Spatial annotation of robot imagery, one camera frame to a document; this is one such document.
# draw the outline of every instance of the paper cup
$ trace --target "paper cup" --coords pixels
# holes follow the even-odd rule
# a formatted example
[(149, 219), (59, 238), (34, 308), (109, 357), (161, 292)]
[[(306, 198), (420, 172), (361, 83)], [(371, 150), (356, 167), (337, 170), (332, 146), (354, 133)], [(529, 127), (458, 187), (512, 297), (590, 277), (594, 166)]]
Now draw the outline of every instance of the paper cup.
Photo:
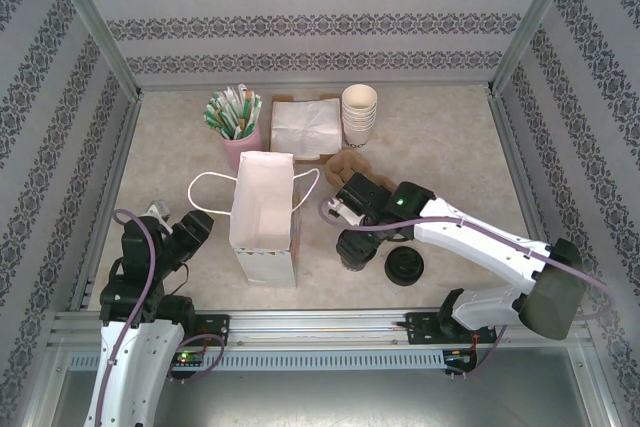
[(375, 124), (376, 119), (371, 119), (368, 121), (349, 121), (346, 119), (342, 119), (342, 125), (348, 125), (349, 127), (353, 128), (353, 129), (368, 129), (371, 126), (373, 126), (373, 124)]
[(343, 124), (342, 127), (344, 128), (344, 139), (347, 145), (354, 149), (359, 149), (364, 146), (369, 140), (369, 136), (373, 130), (373, 124), (366, 130), (358, 130), (347, 124)]
[(368, 85), (352, 85), (342, 92), (342, 109), (348, 112), (369, 113), (377, 105), (378, 94)]
[(347, 112), (342, 112), (342, 118), (346, 120), (354, 120), (354, 121), (358, 121), (358, 120), (368, 121), (376, 118), (376, 112), (373, 111), (369, 115), (365, 115), (365, 116), (357, 116), (357, 115), (349, 114)]

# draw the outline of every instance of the cup with straws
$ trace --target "cup with straws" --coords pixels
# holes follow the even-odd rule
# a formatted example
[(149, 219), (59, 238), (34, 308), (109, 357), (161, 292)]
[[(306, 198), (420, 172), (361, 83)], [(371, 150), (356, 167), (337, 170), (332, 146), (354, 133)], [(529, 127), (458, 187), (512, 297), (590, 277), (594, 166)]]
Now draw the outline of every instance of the cup with straws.
[(238, 172), (240, 154), (252, 150), (262, 151), (258, 118), (262, 100), (244, 84), (238, 89), (227, 87), (214, 92), (204, 112), (205, 123), (220, 134), (227, 162)]

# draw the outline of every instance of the brown cardboard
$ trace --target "brown cardboard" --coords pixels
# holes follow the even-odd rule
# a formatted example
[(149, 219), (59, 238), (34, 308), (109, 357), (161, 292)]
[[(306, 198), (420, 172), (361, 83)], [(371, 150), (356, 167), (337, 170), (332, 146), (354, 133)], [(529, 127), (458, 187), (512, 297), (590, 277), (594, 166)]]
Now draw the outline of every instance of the brown cardboard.
[(332, 187), (340, 190), (353, 174), (359, 172), (374, 184), (394, 192), (397, 185), (384, 175), (374, 174), (369, 161), (355, 150), (342, 150), (332, 156), (325, 164), (324, 174)]
[[(320, 100), (339, 99), (339, 98), (340, 98), (340, 94), (323, 94), (320, 96)], [(271, 112), (273, 112), (273, 102), (293, 102), (293, 95), (274, 95), (273, 97), (271, 97)], [(272, 124), (269, 123), (269, 136), (268, 136), (269, 145), (267, 146), (269, 150), (271, 150), (271, 127), (272, 127)], [(333, 156), (334, 154), (326, 154), (326, 155), (321, 155), (320, 158), (315, 160), (294, 160), (294, 162), (296, 164), (301, 164), (301, 165), (326, 164), (327, 161)]]

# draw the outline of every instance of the wall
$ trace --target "wall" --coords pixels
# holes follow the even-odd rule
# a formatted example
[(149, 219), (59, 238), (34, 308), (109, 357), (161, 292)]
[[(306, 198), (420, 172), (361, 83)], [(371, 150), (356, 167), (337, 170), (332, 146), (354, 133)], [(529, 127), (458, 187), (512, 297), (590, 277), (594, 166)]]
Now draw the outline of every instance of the wall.
[(70, 0), (0, 0), (0, 426), (65, 310), (128, 100)]
[(488, 81), (531, 0), (95, 0), (145, 87)]
[[(640, 425), (640, 0), (554, 0), (504, 90), (549, 239), (617, 294), (592, 333), (623, 425)], [(589, 292), (588, 309), (605, 303)]]

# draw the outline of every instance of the white paper bag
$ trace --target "white paper bag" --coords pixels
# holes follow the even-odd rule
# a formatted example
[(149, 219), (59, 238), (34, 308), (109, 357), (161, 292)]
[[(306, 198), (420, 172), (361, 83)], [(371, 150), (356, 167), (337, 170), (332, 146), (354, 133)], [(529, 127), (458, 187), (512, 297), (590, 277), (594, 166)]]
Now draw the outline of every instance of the white paper bag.
[[(312, 172), (316, 179), (298, 202), (294, 181)], [(231, 212), (204, 209), (193, 202), (191, 188), (203, 175), (236, 181)], [(203, 172), (191, 182), (187, 196), (197, 209), (231, 216), (229, 243), (250, 283), (295, 287), (300, 237), (298, 208), (311, 194), (319, 177), (318, 169), (294, 176), (292, 154), (243, 152), (237, 179), (217, 172)]]
[(231, 245), (288, 249), (292, 196), (293, 155), (243, 152), (231, 209)]

